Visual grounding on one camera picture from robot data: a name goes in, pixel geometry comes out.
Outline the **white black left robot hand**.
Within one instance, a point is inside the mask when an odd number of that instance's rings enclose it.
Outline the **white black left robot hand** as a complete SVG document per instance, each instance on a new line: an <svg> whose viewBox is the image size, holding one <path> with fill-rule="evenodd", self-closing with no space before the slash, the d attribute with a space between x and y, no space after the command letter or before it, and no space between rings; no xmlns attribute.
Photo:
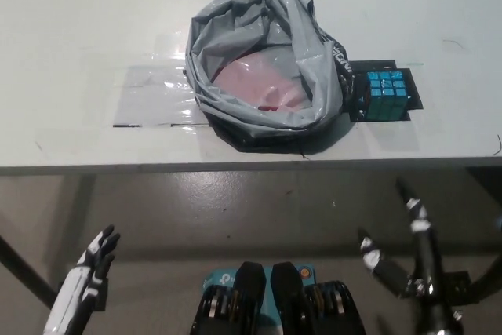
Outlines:
<svg viewBox="0 0 502 335"><path fill-rule="evenodd" d="M82 334L91 315L106 308L108 273L120 234L102 230L68 272L45 323L44 334Z"/></svg>

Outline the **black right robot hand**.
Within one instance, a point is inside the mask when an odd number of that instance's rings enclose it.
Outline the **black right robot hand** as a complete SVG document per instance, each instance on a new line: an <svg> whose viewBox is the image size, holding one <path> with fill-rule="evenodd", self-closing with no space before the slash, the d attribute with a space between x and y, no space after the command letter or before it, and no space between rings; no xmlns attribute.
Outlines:
<svg viewBox="0 0 502 335"><path fill-rule="evenodd" d="M395 183L409 218L409 229L415 248L415 270L404 268L384 255L369 232L357 230L359 250L368 272L399 298L445 300L446 284L437 237L427 210L419 195L401 178Z"/></svg>

